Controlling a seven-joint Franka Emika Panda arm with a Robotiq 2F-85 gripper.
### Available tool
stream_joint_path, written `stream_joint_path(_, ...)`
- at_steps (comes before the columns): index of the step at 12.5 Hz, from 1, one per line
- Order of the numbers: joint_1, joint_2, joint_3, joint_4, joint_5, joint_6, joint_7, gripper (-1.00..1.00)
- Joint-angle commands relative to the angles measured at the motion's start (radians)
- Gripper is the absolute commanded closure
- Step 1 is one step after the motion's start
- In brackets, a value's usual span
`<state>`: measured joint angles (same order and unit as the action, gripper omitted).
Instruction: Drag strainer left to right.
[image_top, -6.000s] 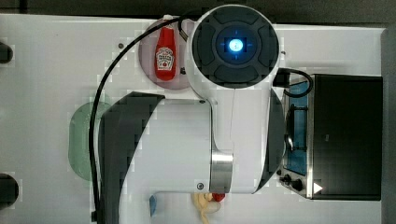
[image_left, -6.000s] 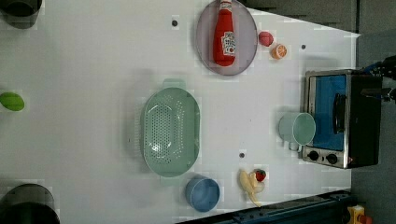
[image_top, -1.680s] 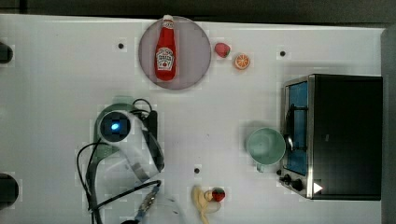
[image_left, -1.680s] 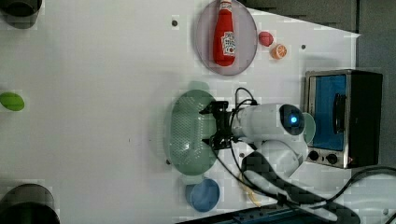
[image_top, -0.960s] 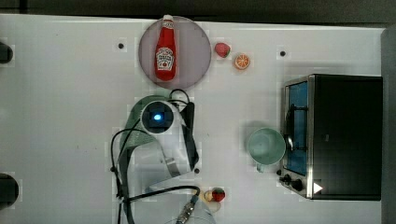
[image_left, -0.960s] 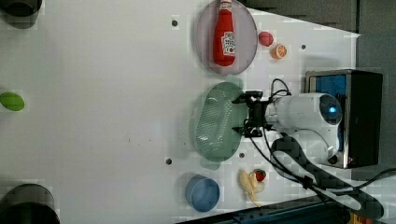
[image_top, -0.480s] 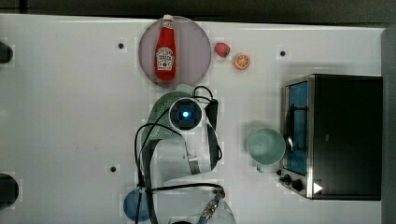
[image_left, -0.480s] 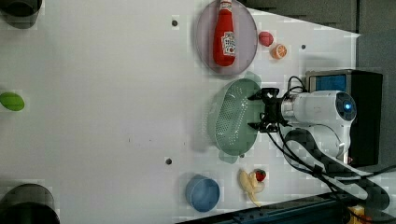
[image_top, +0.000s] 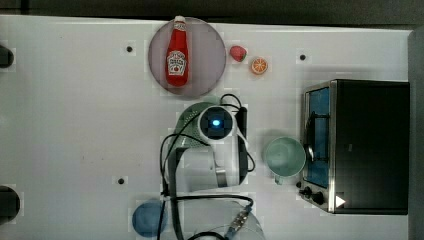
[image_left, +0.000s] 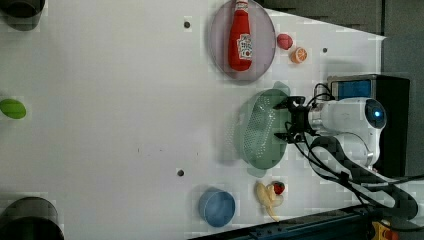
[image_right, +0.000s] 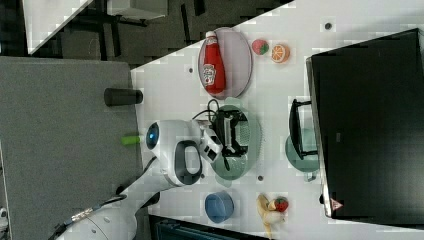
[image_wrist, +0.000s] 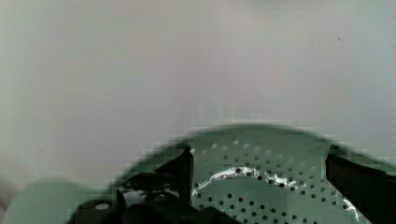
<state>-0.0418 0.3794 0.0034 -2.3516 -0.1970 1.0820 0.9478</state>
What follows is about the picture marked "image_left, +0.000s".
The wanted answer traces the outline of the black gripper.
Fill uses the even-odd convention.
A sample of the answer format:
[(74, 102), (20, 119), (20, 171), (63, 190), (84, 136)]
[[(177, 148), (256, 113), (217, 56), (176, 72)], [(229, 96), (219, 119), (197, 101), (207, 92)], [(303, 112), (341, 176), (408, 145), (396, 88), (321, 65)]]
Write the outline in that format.
[(277, 138), (285, 141), (287, 144), (304, 142), (305, 137), (299, 133), (315, 134), (308, 120), (310, 108), (302, 106), (305, 100), (306, 98), (304, 96), (289, 96), (274, 106), (276, 110), (289, 109), (291, 114), (291, 126), (289, 130), (292, 133), (275, 133)]

